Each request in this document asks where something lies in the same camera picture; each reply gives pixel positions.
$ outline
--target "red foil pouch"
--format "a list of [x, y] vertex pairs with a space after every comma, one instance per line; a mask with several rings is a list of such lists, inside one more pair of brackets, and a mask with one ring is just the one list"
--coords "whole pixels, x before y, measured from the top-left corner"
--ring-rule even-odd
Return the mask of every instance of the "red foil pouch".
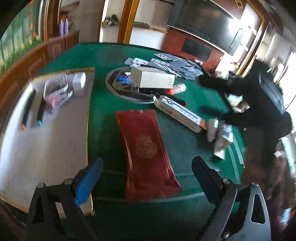
[[118, 111], [116, 118], [127, 159], [127, 201], [140, 202], [181, 192], [155, 110]]

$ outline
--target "green felt tablecloth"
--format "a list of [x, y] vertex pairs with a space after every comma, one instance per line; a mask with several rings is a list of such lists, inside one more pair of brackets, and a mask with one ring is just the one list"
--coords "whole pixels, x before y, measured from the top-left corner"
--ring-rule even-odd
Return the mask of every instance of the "green felt tablecloth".
[[[207, 142], [206, 131], [194, 133], [153, 104], [128, 102], [107, 89], [106, 75], [125, 66], [123, 62], [128, 57], [148, 61], [159, 52], [132, 45], [79, 44], [38, 73], [84, 67], [96, 69], [89, 109], [88, 159], [102, 157], [104, 171], [92, 192], [96, 214], [89, 220], [101, 240], [193, 240], [214, 209], [192, 173], [191, 161], [195, 156], [201, 156], [210, 168], [220, 169], [220, 176], [239, 182], [243, 169], [239, 156], [244, 157], [244, 144], [237, 128], [233, 128], [235, 143], [226, 148], [226, 158], [221, 160], [213, 156], [213, 144]], [[182, 78], [177, 78], [177, 83], [187, 86], [178, 97], [186, 100], [187, 108], [205, 120], [211, 117], [199, 111], [201, 105], [229, 111], [218, 92]], [[145, 203], [125, 202], [126, 160], [115, 112], [129, 109], [156, 110], [160, 132], [182, 193]]]

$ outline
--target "orange cap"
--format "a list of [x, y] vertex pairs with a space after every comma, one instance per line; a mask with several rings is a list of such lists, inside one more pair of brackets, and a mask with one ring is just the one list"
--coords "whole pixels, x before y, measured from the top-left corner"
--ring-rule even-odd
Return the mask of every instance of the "orange cap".
[[166, 91], [167, 94], [170, 94], [170, 95], [173, 95], [175, 93], [175, 90], [174, 89], [168, 89]]

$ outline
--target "television screen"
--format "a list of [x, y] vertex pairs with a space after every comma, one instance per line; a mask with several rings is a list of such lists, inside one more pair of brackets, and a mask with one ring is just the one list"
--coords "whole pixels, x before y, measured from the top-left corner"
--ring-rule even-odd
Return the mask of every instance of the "television screen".
[[234, 54], [243, 37], [239, 21], [211, 0], [176, 0], [168, 26]]

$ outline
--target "small bottle with red cap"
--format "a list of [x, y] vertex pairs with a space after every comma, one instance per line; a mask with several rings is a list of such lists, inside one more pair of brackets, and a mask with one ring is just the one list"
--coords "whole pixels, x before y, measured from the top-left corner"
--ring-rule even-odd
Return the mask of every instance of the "small bottle with red cap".
[[186, 90], [186, 85], [181, 83], [181, 84], [174, 85], [171, 89], [168, 89], [166, 93], [170, 95], [174, 95], [174, 94], [182, 93], [185, 90]]

